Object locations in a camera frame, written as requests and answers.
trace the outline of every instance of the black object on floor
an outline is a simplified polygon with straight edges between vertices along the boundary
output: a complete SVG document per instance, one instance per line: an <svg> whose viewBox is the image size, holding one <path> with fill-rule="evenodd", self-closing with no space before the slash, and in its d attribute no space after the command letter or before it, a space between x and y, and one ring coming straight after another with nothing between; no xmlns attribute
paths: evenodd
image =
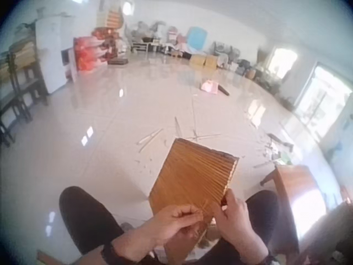
<svg viewBox="0 0 353 265"><path fill-rule="evenodd" d="M128 62L127 58L113 58L108 61L108 65L125 65Z"/></svg>
<svg viewBox="0 0 353 265"><path fill-rule="evenodd" d="M218 85L218 90L221 91L223 94L229 96L230 94L228 93L228 91L225 90L224 87L222 87L220 84Z"/></svg>

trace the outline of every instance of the wooden stick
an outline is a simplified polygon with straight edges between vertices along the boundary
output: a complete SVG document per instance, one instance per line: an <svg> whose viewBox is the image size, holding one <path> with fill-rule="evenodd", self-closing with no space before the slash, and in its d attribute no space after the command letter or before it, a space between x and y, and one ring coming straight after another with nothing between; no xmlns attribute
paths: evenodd
<svg viewBox="0 0 353 265"><path fill-rule="evenodd" d="M189 137L189 138L185 138L185 139L187 139L187 140L200 140L200 139L217 137L217 136L220 136L220 135L221 134L210 134L210 135L202 135L202 136L197 136L197 137Z"/></svg>
<svg viewBox="0 0 353 265"><path fill-rule="evenodd" d="M176 135L179 137L179 138L182 138L183 135L181 133L181 129L180 129L180 125L178 123L178 119L175 117L175 129L176 129Z"/></svg>
<svg viewBox="0 0 353 265"><path fill-rule="evenodd" d="M142 143L143 143L144 141L146 141L148 138L154 137L154 135L157 134L159 131L160 131L160 129L154 131L153 133L151 133L151 134L147 135L146 137L142 138L142 139L141 139L140 141L138 141L136 144L137 144L137 145L142 144Z"/></svg>
<svg viewBox="0 0 353 265"><path fill-rule="evenodd" d="M156 138L156 136L157 136L161 131L163 131L163 128L160 129L158 132L156 132L155 135L151 136L151 138L145 143L145 145L141 147L141 149L139 150L139 153L141 153L141 152L147 147L147 145L149 145L149 144L153 141L153 139Z"/></svg>

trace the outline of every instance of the popsicle stick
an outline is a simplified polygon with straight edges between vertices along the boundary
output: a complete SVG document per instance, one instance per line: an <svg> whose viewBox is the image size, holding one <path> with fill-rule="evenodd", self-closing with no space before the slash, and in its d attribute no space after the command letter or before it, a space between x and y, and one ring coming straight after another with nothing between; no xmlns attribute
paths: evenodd
<svg viewBox="0 0 353 265"><path fill-rule="evenodd" d="M155 135L151 136L151 138L145 143L145 145L141 147L141 149L139 150L139 153L141 153L141 152L157 137L157 135L158 135L161 131L163 131L163 128L160 129L158 132L156 132Z"/></svg>
<svg viewBox="0 0 353 265"><path fill-rule="evenodd" d="M159 130L154 131L153 133L147 135L146 137L142 138L140 141L138 141L136 144L140 145L142 144L144 141L146 141L147 139L149 139L150 137L153 137L155 134L157 134L159 132Z"/></svg>

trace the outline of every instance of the scrap of wood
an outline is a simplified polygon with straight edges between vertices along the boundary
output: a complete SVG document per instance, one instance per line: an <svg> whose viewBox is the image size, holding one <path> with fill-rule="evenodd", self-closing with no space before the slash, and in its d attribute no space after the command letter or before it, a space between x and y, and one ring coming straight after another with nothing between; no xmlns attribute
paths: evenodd
<svg viewBox="0 0 353 265"><path fill-rule="evenodd" d="M193 238L173 237L164 245L169 264L182 264L203 237L212 220L211 203L221 200L238 163L237 157L175 139L149 194L154 215L168 205L193 204L204 220Z"/></svg>
<svg viewBox="0 0 353 265"><path fill-rule="evenodd" d="M140 141L138 141L136 144L137 144L137 145L142 144L144 141L146 141L146 140L149 139L150 137L154 137L154 135L157 134L160 130L161 130L161 129L156 130L156 131L154 131L153 133L147 135L146 137L144 137L144 138L142 138Z"/></svg>
<svg viewBox="0 0 353 265"><path fill-rule="evenodd" d="M145 143L145 145L141 147L141 149L139 150L139 153L141 153L157 137L157 135L161 131L163 131L163 128L159 129L158 132L156 132L153 136L151 136L151 138Z"/></svg>
<svg viewBox="0 0 353 265"><path fill-rule="evenodd" d="M177 135L177 137L181 138L181 137L183 137L183 135L181 133L181 129L180 129L180 125L178 123L178 119L176 117L174 117L174 119L175 119L175 130L177 131L176 135Z"/></svg>
<svg viewBox="0 0 353 265"><path fill-rule="evenodd" d="M212 137L217 137L221 136L221 134L209 134L209 135L202 135L202 136L195 136L195 137L189 137L186 138L187 140L201 140L201 139L207 139L207 138L212 138Z"/></svg>

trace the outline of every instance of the small wooden table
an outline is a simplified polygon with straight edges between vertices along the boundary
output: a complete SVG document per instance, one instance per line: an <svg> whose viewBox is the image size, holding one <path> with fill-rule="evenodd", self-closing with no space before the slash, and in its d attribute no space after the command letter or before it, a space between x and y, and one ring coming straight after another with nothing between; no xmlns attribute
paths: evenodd
<svg viewBox="0 0 353 265"><path fill-rule="evenodd" d="M299 254L311 243L305 235L327 213L324 199L307 166L278 165L260 184L270 180L275 182L283 217L277 251Z"/></svg>

